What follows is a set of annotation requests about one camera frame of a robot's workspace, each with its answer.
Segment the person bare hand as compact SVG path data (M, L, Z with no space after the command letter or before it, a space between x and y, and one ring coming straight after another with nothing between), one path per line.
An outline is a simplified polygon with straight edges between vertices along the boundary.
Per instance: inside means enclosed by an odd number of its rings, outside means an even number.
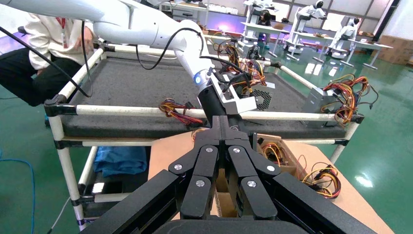
M75 48L79 49L82 48L83 46L85 47L86 51L90 51L94 48L93 43L94 43L94 35L92 31L88 28L85 27L83 29L83 36L80 35L75 43Z

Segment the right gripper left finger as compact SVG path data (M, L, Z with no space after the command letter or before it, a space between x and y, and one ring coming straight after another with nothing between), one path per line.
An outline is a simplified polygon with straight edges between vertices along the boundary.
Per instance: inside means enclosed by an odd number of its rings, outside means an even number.
M167 223L205 219L211 210L221 140L221 117L201 132L193 149L161 170L82 230L83 234L164 234Z

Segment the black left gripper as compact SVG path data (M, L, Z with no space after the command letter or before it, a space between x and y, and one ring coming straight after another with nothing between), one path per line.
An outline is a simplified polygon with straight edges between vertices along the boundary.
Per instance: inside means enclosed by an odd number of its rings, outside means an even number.
M214 116L227 116L228 124L231 129L241 129L241 116L226 113L226 110L221 104L220 98L213 86L208 86L203 89L199 93L198 99L211 127L213 126ZM250 132L249 141L251 148L255 152L257 152L257 140L257 133Z

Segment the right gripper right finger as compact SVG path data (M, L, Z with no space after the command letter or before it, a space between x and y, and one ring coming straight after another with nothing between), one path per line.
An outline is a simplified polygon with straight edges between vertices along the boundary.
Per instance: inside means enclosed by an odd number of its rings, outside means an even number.
M251 147L233 127L241 119L222 116L225 174L243 220L244 234L371 234L372 229L323 198Z

